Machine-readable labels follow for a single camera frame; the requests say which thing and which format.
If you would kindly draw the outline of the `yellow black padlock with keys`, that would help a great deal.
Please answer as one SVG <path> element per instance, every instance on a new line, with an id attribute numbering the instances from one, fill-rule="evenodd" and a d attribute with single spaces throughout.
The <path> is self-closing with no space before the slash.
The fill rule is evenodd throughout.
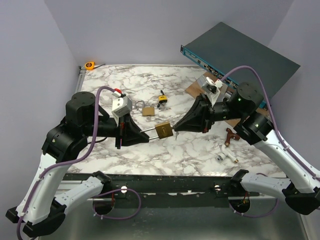
<path id="1" fill-rule="evenodd" d="M 160 95 L 158 96 L 158 104 L 157 104 L 157 108 L 161 109 L 163 108 L 168 102 L 168 98 L 165 95 L 165 93 L 163 92 L 163 90 L 160 91 Z"/>

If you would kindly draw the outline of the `long shackle brass padlock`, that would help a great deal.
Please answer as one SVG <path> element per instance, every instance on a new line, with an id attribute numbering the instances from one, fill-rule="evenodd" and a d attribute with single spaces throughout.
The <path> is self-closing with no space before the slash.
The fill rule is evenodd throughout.
<path id="1" fill-rule="evenodd" d="M 156 124 L 154 127 L 143 129 L 140 132 L 145 133 L 155 130 L 157 133 L 157 136 L 150 137 L 149 140 L 155 140 L 155 139 L 165 139 L 168 137 L 172 137 L 173 134 L 173 127 L 171 126 L 169 121 L 162 122 L 159 124 Z"/>

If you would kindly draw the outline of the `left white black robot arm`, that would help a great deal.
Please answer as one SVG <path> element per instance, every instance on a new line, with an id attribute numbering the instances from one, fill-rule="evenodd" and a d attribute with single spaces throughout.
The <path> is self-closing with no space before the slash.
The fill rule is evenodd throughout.
<path id="1" fill-rule="evenodd" d="M 75 188 L 56 194 L 73 161 L 89 145 L 88 137 L 115 138 L 118 149 L 149 142 L 149 136 L 129 113 L 116 123 L 97 103 L 93 93 L 75 93 L 65 109 L 64 119 L 46 135 L 40 164 L 27 194 L 18 206 L 6 212 L 5 216 L 18 224 L 19 239 L 22 233 L 32 240 L 52 234 L 75 207 L 92 197 L 107 197 L 114 190 L 112 179 L 96 171 Z"/>

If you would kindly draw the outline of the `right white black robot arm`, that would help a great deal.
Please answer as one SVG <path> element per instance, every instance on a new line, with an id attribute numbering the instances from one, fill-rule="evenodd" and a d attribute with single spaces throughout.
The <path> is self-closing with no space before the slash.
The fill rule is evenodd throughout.
<path id="1" fill-rule="evenodd" d="M 218 102 L 220 80 L 207 81 L 190 110 L 174 126 L 175 132 L 207 133 L 215 122 L 239 119 L 236 133 L 251 146 L 267 155 L 286 178 L 272 178 L 239 170 L 230 179 L 230 191 L 241 196 L 257 192 L 284 201 L 292 210 L 309 215 L 320 206 L 320 184 L 316 174 L 309 173 L 294 159 L 294 150 L 281 142 L 276 125 L 257 112 L 263 96 L 244 82 L 228 101 Z"/>

